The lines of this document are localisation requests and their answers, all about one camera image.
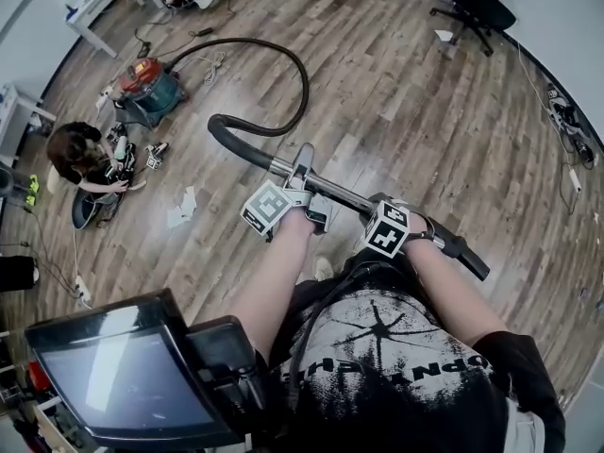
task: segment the power strip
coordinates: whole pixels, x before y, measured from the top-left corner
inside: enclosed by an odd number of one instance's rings
[[[89,303],[91,301],[91,292],[88,290],[88,287],[86,287],[82,276],[77,276],[75,278],[75,291],[84,302]]]
[[[570,176],[570,180],[573,182],[573,187],[575,188],[575,192],[577,193],[577,195],[579,195],[579,193],[581,193],[581,183],[579,182],[579,177],[577,176],[577,173],[575,172],[574,168],[571,168],[570,166],[568,167],[568,175]]]

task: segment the metal bar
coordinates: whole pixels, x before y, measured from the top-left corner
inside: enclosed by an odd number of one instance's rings
[[[292,169],[293,166],[289,162],[274,157],[269,171],[278,176],[288,177],[292,172]],[[359,194],[352,193],[346,188],[342,188],[340,185],[321,178],[314,172],[310,172],[306,182],[311,191],[317,191],[323,196],[331,198],[352,210],[369,215],[373,213],[374,205],[371,201],[363,198]]]

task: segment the yellow object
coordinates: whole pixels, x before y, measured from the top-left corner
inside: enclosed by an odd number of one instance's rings
[[[32,175],[29,177],[29,190],[33,193],[37,193],[40,190],[40,182],[38,181],[37,175]]]

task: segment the electronic device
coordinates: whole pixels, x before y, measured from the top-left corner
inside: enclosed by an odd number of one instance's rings
[[[168,289],[39,323],[25,337],[101,446],[233,445],[262,417],[256,355],[239,321],[188,329]]]

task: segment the shoe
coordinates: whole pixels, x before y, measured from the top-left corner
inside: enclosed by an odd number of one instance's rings
[[[312,275],[315,280],[318,280],[319,282],[332,278],[334,273],[331,262],[323,256],[317,257],[314,261],[314,267],[312,268]]]

